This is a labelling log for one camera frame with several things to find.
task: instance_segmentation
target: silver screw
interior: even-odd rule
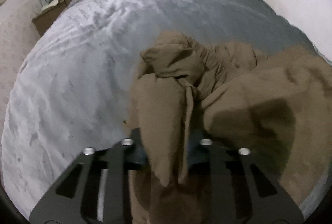
[[[249,148],[240,148],[238,150],[239,154],[242,155],[242,156],[247,156],[251,153],[250,149]]]
[[[83,150],[83,154],[89,156],[89,155],[93,155],[95,153],[96,149],[92,148],[92,147],[87,147]]]
[[[134,140],[133,139],[123,139],[121,141],[121,144],[123,146],[129,146],[129,145],[132,145],[134,143]]]
[[[210,139],[201,139],[200,140],[200,144],[201,145],[211,145],[212,144],[212,140],[210,140]]]

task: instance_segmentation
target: gray blanket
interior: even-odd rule
[[[313,45],[262,0],[76,0],[19,70],[2,137],[6,192],[28,217],[87,146],[124,137],[139,52],[164,30],[202,44],[236,39],[266,54]]]

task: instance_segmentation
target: brown garment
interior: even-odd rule
[[[252,151],[300,204],[332,156],[332,72],[298,46],[267,58],[248,44],[205,47],[162,33],[141,53],[129,128],[141,129],[151,169],[130,178],[134,223],[204,223],[208,177],[187,175],[190,130]]]

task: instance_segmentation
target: bed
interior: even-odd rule
[[[4,187],[24,217],[83,148],[125,137],[139,53],[164,30],[205,45],[236,39],[268,55],[295,44],[315,53],[262,0],[75,0],[25,59],[6,111]],[[330,184],[327,167],[301,205],[306,217]]]

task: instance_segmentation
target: metal screw head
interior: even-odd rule
[[[240,148],[238,150],[239,154],[242,155],[242,156],[247,156],[251,153],[250,149],[249,148]]]
[[[121,144],[123,146],[129,146],[129,145],[132,145],[134,143],[134,140],[133,139],[123,139],[121,141]]]
[[[200,144],[201,145],[211,145],[212,144],[212,140],[210,140],[210,139],[201,139],[200,140]]]
[[[93,147],[87,147],[83,150],[83,154],[85,155],[93,155],[95,153],[96,149]]]

